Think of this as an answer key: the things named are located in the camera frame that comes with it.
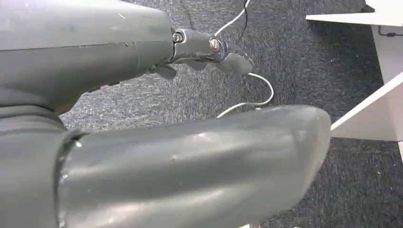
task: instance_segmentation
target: gray robot arm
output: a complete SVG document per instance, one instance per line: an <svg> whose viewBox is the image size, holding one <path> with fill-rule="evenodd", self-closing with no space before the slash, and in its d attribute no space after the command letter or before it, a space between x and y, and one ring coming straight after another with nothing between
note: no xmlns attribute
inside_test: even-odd
<svg viewBox="0 0 403 228"><path fill-rule="evenodd" d="M211 34L118 0L0 0L0 227L236 228L287 209L325 158L326 112L280 106L102 133L57 114L170 64L252 62Z"/></svg>

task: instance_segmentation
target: white table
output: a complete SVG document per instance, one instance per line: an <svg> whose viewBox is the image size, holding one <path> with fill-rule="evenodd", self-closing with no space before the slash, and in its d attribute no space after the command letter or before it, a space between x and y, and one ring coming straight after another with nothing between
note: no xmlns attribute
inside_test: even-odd
<svg viewBox="0 0 403 228"><path fill-rule="evenodd" d="M332 124L331 135L398 142L403 158L403 0L366 0L366 3L374 13L306 17L307 20L371 25L384 80L384 86ZM390 32L398 35L384 35Z"/></svg>

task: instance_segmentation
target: screw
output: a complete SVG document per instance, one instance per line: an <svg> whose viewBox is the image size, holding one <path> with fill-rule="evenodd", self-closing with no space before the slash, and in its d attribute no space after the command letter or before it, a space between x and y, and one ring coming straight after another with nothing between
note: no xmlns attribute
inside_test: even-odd
<svg viewBox="0 0 403 228"><path fill-rule="evenodd" d="M213 49L213 51L218 51L220 48L220 43L216 38L210 39L210 47Z"/></svg>
<svg viewBox="0 0 403 228"><path fill-rule="evenodd" d="M183 36L182 36L182 34L180 34L179 32L174 33L174 35L172 36L172 38L173 38L173 41L174 41L175 43L180 43L180 42L183 41Z"/></svg>

